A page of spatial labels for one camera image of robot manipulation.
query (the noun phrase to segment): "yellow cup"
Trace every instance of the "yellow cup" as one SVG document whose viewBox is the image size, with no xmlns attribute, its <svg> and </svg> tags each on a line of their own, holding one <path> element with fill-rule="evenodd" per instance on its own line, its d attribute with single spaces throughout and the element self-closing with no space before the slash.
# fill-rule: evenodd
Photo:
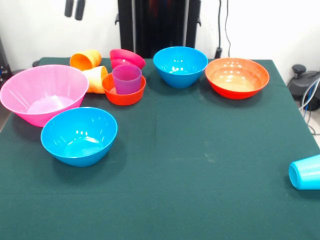
<svg viewBox="0 0 320 240">
<path fill-rule="evenodd" d="M 70 58 L 70 66 L 81 71 L 89 70 L 99 66 L 101 63 L 101 54 L 98 50 L 89 49 L 80 51 Z"/>
<path fill-rule="evenodd" d="M 102 86 L 103 79 L 108 75 L 108 70 L 105 66 L 98 66 L 82 72 L 89 80 L 87 93 L 105 94 L 105 89 Z"/>
</svg>

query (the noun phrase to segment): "red bowl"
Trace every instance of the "red bowl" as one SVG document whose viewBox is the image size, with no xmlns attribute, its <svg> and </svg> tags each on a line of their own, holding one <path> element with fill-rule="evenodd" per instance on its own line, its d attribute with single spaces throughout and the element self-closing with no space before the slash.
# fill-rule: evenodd
<svg viewBox="0 0 320 240">
<path fill-rule="evenodd" d="M 116 66 L 123 65 L 123 64 L 133 64 L 143 69 L 146 65 L 146 61 L 139 56 L 138 54 L 125 50 L 125 49 L 113 49 L 110 51 L 110 60 L 111 66 L 114 69 Z"/>
<path fill-rule="evenodd" d="M 119 106 L 128 106 L 139 102 L 139 100 L 143 97 L 146 83 L 145 77 L 141 76 L 141 86 L 139 91 L 130 94 L 117 94 L 114 78 L 112 73 L 109 73 L 103 79 L 102 86 L 104 88 L 106 97 L 111 103 Z"/>
<path fill-rule="evenodd" d="M 252 97 L 269 82 L 268 71 L 259 63 L 241 58 L 219 58 L 205 69 L 211 87 L 228 99 Z"/>
</svg>

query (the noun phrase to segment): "pink bowl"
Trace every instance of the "pink bowl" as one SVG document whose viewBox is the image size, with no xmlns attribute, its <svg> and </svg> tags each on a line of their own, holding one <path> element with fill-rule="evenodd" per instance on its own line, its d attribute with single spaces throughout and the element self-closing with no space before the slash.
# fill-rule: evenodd
<svg viewBox="0 0 320 240">
<path fill-rule="evenodd" d="M 113 69 L 119 65 L 136 65 L 140 69 L 143 69 L 146 65 L 146 61 L 141 56 L 125 49 L 111 50 L 110 60 Z"/>
<path fill-rule="evenodd" d="M 0 90 L 0 101 L 30 124 L 43 127 L 55 115 L 79 107 L 88 88 L 88 79 L 74 67 L 37 66 L 11 77 Z"/>
</svg>

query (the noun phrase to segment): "blue bowl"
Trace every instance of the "blue bowl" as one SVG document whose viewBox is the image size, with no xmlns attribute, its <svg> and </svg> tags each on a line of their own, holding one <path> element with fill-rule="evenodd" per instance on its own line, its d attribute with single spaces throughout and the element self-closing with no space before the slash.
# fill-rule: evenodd
<svg viewBox="0 0 320 240">
<path fill-rule="evenodd" d="M 118 131 L 115 118 L 94 107 L 64 111 L 43 127 L 43 147 L 61 162 L 87 167 L 98 162 L 111 148 Z"/>
<path fill-rule="evenodd" d="M 153 63 L 168 85 L 181 89 L 197 81 L 208 65 L 208 58 L 194 48 L 172 46 L 158 51 Z"/>
</svg>

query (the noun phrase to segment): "bowl rim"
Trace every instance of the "bowl rim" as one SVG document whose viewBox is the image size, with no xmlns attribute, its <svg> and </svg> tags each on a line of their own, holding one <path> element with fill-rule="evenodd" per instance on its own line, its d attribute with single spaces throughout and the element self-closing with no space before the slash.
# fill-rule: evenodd
<svg viewBox="0 0 320 240">
<path fill-rule="evenodd" d="M 107 79 L 109 79 L 110 76 L 112 77 L 112 79 L 114 78 L 113 75 L 112 75 L 112 72 L 109 73 L 109 74 L 102 80 L 102 87 L 103 87 L 105 93 L 108 93 L 108 94 L 113 95 L 113 96 L 120 96 L 120 97 L 134 96 L 134 95 L 137 95 L 138 93 L 140 93 L 141 91 L 143 91 L 143 90 L 145 89 L 146 85 L 147 85 L 147 80 L 146 80 L 145 76 L 143 76 L 143 75 L 141 74 L 141 81 L 143 82 L 143 86 L 142 86 L 138 91 L 135 91 L 135 92 L 132 92 L 132 93 L 129 93 L 129 94 L 117 94 L 117 93 L 110 92 L 109 90 L 107 90 L 107 89 L 104 87 L 103 82 L 106 81 Z"/>
<path fill-rule="evenodd" d="M 50 150 L 44 145 L 44 142 L 43 142 L 43 132 L 44 132 L 44 129 L 46 128 L 46 126 L 47 126 L 52 120 L 54 120 L 55 118 L 59 117 L 60 115 L 63 115 L 63 114 L 65 114 L 65 113 L 67 113 L 67 112 L 79 111 L 79 110 L 82 110 L 82 109 L 93 109 L 93 110 L 95 110 L 95 111 L 103 112 L 103 113 L 111 116 L 111 119 L 112 119 L 112 120 L 114 121 L 114 123 L 115 123 L 115 133 L 114 133 L 114 136 L 112 137 L 111 141 L 110 141 L 106 146 L 104 146 L 102 149 L 100 149 L 100 150 L 98 150 L 98 151 L 96 151 L 96 152 L 94 152 L 94 153 L 86 154 L 86 155 L 83 155 L 83 156 L 80 156 L 80 157 L 67 157 L 67 156 L 55 154 L 53 151 L 50 151 Z M 99 152 L 103 151 L 103 150 L 106 149 L 107 147 L 109 147 L 109 146 L 115 141 L 116 136 L 117 136 L 117 133 L 118 133 L 118 123 L 117 123 L 117 120 L 115 119 L 115 117 L 112 116 L 112 114 L 110 114 L 109 112 L 107 112 L 106 110 L 103 110 L 103 109 L 101 109 L 101 108 L 91 107 L 91 106 L 83 106 L 83 107 L 76 107 L 76 108 L 72 108 L 72 109 L 63 111 L 63 112 L 55 115 L 53 118 L 51 118 L 51 119 L 43 126 L 43 128 L 42 128 L 42 130 L 41 130 L 41 134 L 40 134 L 40 140 L 41 140 L 41 144 L 42 144 L 42 146 L 44 147 L 44 149 L 45 149 L 48 153 L 50 153 L 50 154 L 52 154 L 52 155 L 54 155 L 54 156 L 57 156 L 57 157 L 60 157 L 60 158 L 65 158 L 65 159 L 81 159 L 81 158 L 86 158 L 86 157 L 88 157 L 88 156 L 92 156 L 92 155 L 94 155 L 94 154 L 96 154 L 96 153 L 99 153 Z"/>
<path fill-rule="evenodd" d="M 219 62 L 219 61 L 224 60 L 224 59 L 242 60 L 242 61 L 245 60 L 245 61 L 248 61 L 248 62 L 253 63 L 254 65 L 258 65 L 258 66 L 262 67 L 263 71 L 264 71 L 264 72 L 267 74 L 267 76 L 268 76 L 268 79 L 267 79 L 266 83 L 265 83 L 264 85 L 262 85 L 261 87 L 256 88 L 256 89 L 254 89 L 254 90 L 252 90 L 252 91 L 234 91 L 234 90 L 229 90 L 229 89 L 226 89 L 226 88 L 224 88 L 224 87 L 221 87 L 221 86 L 215 84 L 215 82 L 214 82 L 214 81 L 211 81 L 211 80 L 209 79 L 209 77 L 208 77 L 208 75 L 209 75 L 209 73 L 208 73 L 208 71 L 209 71 L 209 70 L 208 70 L 208 66 L 209 66 L 210 64 L 213 64 L 213 62 Z M 253 93 L 253 92 L 259 92 L 259 91 L 262 90 L 265 86 L 267 86 L 268 83 L 269 83 L 269 81 L 270 81 L 270 74 L 269 74 L 269 72 L 267 71 L 267 69 L 266 69 L 264 66 L 262 66 L 260 63 L 254 61 L 254 60 L 245 59 L 245 58 L 240 58 L 240 57 L 222 57 L 222 58 L 214 59 L 214 60 L 212 60 L 211 62 L 209 62 L 209 64 L 207 65 L 207 67 L 206 67 L 206 69 L 205 69 L 205 71 L 204 71 L 204 73 L 205 73 L 206 79 L 207 79 L 210 83 L 212 83 L 213 85 L 217 86 L 218 88 L 221 88 L 221 89 L 223 89 L 223 90 L 226 90 L 226 91 L 229 91 L 229 92 L 232 92 L 232 93 Z"/>
<path fill-rule="evenodd" d="M 113 57 L 113 54 L 118 54 L 118 55 L 122 55 L 122 54 L 127 54 L 126 57 L 124 58 L 119 58 L 119 57 Z M 141 70 L 146 66 L 146 60 L 144 60 L 144 58 L 142 56 L 140 56 L 139 54 L 127 50 L 127 49 L 122 49 L 122 48 L 114 48 L 112 50 L 110 50 L 109 52 L 109 56 L 110 56 L 110 61 L 112 60 L 116 60 L 116 59 L 125 59 L 127 61 L 129 61 L 132 65 L 136 65 L 133 62 L 138 62 L 138 65 L 136 65 L 138 68 L 140 68 Z"/>
<path fill-rule="evenodd" d="M 2 97 L 2 94 L 3 94 L 3 91 L 5 89 L 5 86 L 7 85 L 7 83 L 9 83 L 11 81 L 11 79 L 15 79 L 17 78 L 19 75 L 22 75 L 24 74 L 25 72 L 31 72 L 33 71 L 34 69 L 38 69 L 38 68 L 52 68 L 52 67 L 56 67 L 56 66 L 59 66 L 59 67 L 63 67 L 63 68 L 72 68 L 74 71 L 76 72 L 79 72 L 81 73 L 82 75 L 84 75 L 84 77 L 86 78 L 86 90 L 84 92 L 83 95 L 81 95 L 80 97 L 78 97 L 76 100 L 74 100 L 72 103 L 64 106 L 63 108 L 59 108 L 57 110 L 54 110 L 54 111 L 44 111 L 44 112 L 41 112 L 41 113 L 28 113 L 28 112 L 21 112 L 21 111 L 16 111 L 16 110 L 12 110 L 10 107 L 8 107 L 7 105 L 4 104 L 3 102 L 3 97 Z M 83 98 L 87 91 L 89 89 L 89 80 L 87 78 L 87 76 L 79 69 L 75 68 L 75 67 L 72 67 L 72 66 L 68 66 L 68 65 L 64 65 L 64 64 L 48 64 L 48 65 L 41 65 L 41 66 L 35 66 L 35 67 L 31 67 L 31 68 L 28 68 L 26 70 L 23 70 L 15 75 L 13 75 L 12 77 L 10 77 L 1 87 L 0 89 L 0 102 L 2 103 L 2 105 L 8 109 L 9 111 L 15 113 L 15 114 L 20 114 L 20 115 L 28 115 L 28 116 L 40 116 L 40 115 L 44 115 L 44 114 L 53 114 L 53 113 L 56 113 L 56 112 L 60 112 L 61 110 L 64 110 L 64 109 L 67 109 L 69 108 L 71 105 L 75 104 L 76 102 L 78 102 L 79 100 L 81 100 L 81 98 Z"/>
<path fill-rule="evenodd" d="M 198 53 L 200 53 L 202 56 L 204 56 L 205 59 L 206 59 L 206 64 L 205 64 L 205 66 L 204 66 L 201 70 L 198 70 L 198 71 L 195 71 L 195 72 L 192 72 L 192 73 L 176 74 L 176 73 L 174 73 L 174 72 L 164 71 L 164 70 L 162 70 L 161 68 L 159 68 L 159 67 L 157 66 L 157 64 L 156 64 L 156 58 L 158 57 L 158 54 L 160 54 L 162 51 L 165 51 L 165 50 L 167 50 L 167 49 L 191 49 L 192 51 L 198 52 Z M 159 51 L 153 56 L 153 64 L 155 65 L 155 67 L 156 67 L 157 69 L 159 69 L 160 71 L 162 71 L 162 72 L 164 72 L 164 73 L 172 74 L 172 75 L 175 75 L 175 76 L 190 76 L 190 75 L 194 75 L 194 74 L 198 74 L 198 73 L 200 73 L 200 72 L 203 72 L 203 71 L 206 69 L 206 67 L 208 66 L 208 62 L 209 62 L 209 60 L 208 60 L 207 56 L 206 56 L 202 51 L 197 50 L 197 49 L 192 48 L 192 47 L 188 47 L 188 46 L 170 46 L 170 47 L 166 47 L 166 48 L 163 48 L 163 49 L 159 50 Z"/>
</svg>

